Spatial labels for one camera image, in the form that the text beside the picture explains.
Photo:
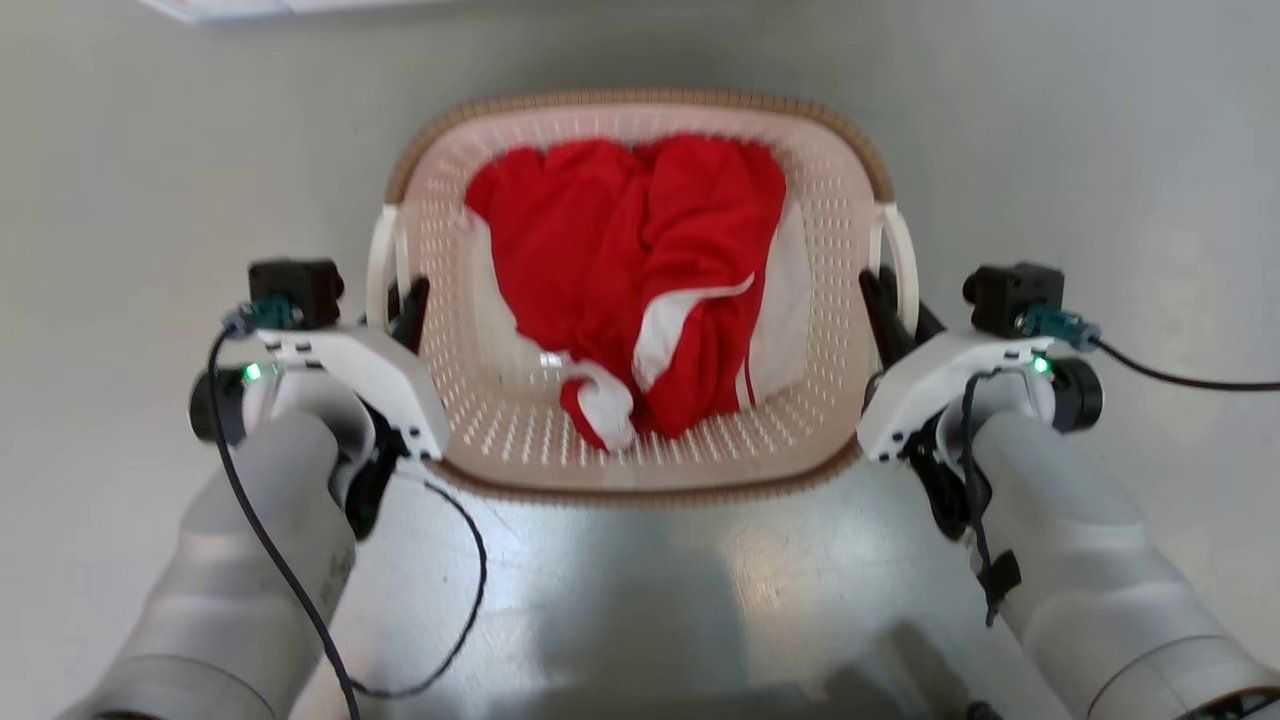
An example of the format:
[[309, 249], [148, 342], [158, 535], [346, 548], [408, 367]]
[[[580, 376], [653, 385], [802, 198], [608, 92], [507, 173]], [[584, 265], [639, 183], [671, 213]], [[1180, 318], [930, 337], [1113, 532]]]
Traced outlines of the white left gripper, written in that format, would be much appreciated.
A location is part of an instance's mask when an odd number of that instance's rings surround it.
[[408, 451], [426, 461], [445, 456], [451, 424], [435, 382], [417, 357], [430, 281], [420, 275], [401, 300], [387, 291], [387, 333], [365, 325], [325, 331], [259, 329], [256, 336], [279, 361], [316, 363], [401, 430]]

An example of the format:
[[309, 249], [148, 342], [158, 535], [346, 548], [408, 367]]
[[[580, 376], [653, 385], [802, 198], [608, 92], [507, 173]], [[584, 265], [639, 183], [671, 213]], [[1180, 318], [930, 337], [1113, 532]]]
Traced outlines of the beige perforated plastic laundry basket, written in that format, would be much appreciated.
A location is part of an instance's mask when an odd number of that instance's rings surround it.
[[[582, 138], [645, 143], [699, 133], [771, 147], [794, 197], [812, 275], [799, 382], [677, 439], [591, 447], [559, 405], [563, 369], [515, 333], [465, 190], [508, 149]], [[855, 464], [855, 425], [878, 368], [858, 277], [891, 259], [899, 316], [920, 313], [915, 254], [890, 170], [850, 119], [796, 97], [695, 88], [608, 88], [484, 99], [440, 114], [390, 174], [367, 260], [369, 305], [429, 283], [413, 347], [442, 397], [451, 441], [428, 468], [475, 493], [550, 503], [700, 503], [818, 486]]]

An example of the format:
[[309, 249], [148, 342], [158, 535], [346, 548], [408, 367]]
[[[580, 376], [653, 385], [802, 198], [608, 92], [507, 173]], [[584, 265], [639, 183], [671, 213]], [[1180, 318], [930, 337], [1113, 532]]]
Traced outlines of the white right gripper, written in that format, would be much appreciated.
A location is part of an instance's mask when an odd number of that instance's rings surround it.
[[914, 334], [920, 347], [913, 351], [913, 332], [899, 316], [893, 270], [868, 268], [859, 275], [859, 287], [879, 364], [888, 369], [870, 393], [858, 425], [858, 442], [869, 460], [900, 457], [910, 437], [936, 419], [936, 430], [928, 430], [925, 437], [940, 442], [946, 462], [957, 462], [961, 402], [972, 378], [977, 379], [973, 413], [978, 425], [1000, 413], [1051, 421], [1052, 386], [1033, 363], [1051, 347], [1052, 338], [1004, 340], [982, 332], [946, 332], [920, 301]]

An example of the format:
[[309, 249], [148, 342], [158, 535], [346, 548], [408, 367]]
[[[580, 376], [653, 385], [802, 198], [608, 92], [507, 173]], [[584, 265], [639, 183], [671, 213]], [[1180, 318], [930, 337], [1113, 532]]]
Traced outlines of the white cloth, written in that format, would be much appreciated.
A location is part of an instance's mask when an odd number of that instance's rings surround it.
[[763, 295], [741, 373], [741, 398], [756, 406], [805, 375], [812, 272], [800, 204], [783, 205], [763, 275]]

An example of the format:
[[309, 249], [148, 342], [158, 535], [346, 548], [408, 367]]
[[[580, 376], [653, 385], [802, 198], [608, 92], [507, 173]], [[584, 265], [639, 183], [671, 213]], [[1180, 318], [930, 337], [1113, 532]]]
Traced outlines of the red garment with white stripes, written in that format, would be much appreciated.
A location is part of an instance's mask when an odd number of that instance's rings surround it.
[[511, 150], [463, 196], [517, 333], [570, 360], [561, 406], [612, 454], [751, 406], [741, 373], [787, 200], [765, 145], [698, 135]]

